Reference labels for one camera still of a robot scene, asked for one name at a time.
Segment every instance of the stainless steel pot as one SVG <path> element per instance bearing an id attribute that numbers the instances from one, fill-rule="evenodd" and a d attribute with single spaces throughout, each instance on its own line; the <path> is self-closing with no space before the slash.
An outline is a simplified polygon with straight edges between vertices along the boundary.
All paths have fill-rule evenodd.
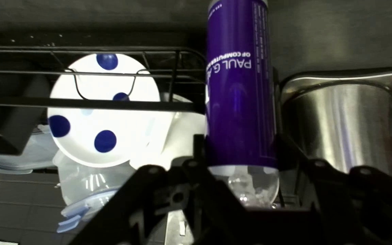
<path id="1" fill-rule="evenodd" d="M 392 74 L 292 81 L 281 97 L 283 127 L 308 157 L 392 176 Z"/>

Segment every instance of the dark countertop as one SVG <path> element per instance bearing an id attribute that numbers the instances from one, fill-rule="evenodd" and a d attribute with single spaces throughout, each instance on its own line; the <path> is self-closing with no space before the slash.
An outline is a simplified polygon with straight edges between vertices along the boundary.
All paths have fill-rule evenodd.
<path id="1" fill-rule="evenodd" d="M 0 0 L 0 38 L 11 44 L 21 32 L 107 31 L 118 38 L 93 34 L 92 39 L 123 45 L 177 42 L 203 51 L 209 1 Z M 280 80 L 304 71 L 392 67 L 392 1 L 269 0 L 269 20 Z M 151 31 L 171 34 L 160 41 L 132 33 Z"/>

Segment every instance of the black wire rack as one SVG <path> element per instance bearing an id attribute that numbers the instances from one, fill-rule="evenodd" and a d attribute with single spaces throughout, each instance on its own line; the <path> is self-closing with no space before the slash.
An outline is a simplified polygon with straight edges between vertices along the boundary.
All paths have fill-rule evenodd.
<path id="1" fill-rule="evenodd" d="M 146 69 L 133 74 L 97 73 L 68 70 L 68 66 L 88 54 L 125 54 L 144 64 Z M 36 70 L 0 69 L 0 74 L 45 75 L 53 84 L 60 75 L 152 77 L 160 102 L 108 101 L 90 99 L 51 99 L 0 96 L 0 107 L 59 107 L 105 110 L 152 110 L 205 113 L 205 57 L 198 51 L 181 47 L 28 47 L 0 46 L 0 60 L 23 59 L 37 65 Z M 193 103 L 173 102 L 179 94 Z"/>

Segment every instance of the polka dot bowl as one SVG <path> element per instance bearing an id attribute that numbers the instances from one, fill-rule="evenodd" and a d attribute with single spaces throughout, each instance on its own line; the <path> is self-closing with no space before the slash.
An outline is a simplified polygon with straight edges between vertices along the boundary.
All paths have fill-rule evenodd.
<path id="1" fill-rule="evenodd" d="M 145 69 L 140 62 L 123 54 L 91 54 L 69 68 L 102 73 L 137 73 Z M 150 77 L 138 77 L 131 93 L 133 77 L 77 75 L 76 78 L 78 90 L 86 99 L 160 101 L 157 85 Z M 50 97 L 82 99 L 70 71 L 59 77 Z M 56 145 L 72 160 L 91 167 L 116 166 L 143 154 L 156 116 L 155 112 L 145 111 L 48 108 Z"/>

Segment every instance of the blue polka dot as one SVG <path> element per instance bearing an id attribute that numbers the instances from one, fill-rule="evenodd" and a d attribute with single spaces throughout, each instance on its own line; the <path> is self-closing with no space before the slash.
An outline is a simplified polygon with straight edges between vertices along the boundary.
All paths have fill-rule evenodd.
<path id="1" fill-rule="evenodd" d="M 49 127 L 54 137 L 64 137 L 70 131 L 70 122 L 64 116 L 55 115 L 48 118 Z"/>
<path id="2" fill-rule="evenodd" d="M 109 152 L 116 146 L 116 140 L 116 135 L 112 131 L 101 131 L 96 135 L 95 148 L 102 153 Z"/>
<path id="3" fill-rule="evenodd" d="M 129 101 L 129 96 L 126 93 L 116 93 L 113 100 Z"/>
<path id="4" fill-rule="evenodd" d="M 105 70 L 113 70 L 117 67 L 118 59 L 116 54 L 97 54 L 96 62 Z"/>
<path id="5" fill-rule="evenodd" d="M 93 113 L 93 110 L 92 110 L 92 109 L 81 109 L 81 113 L 82 113 L 84 116 L 89 116 L 90 114 Z"/>

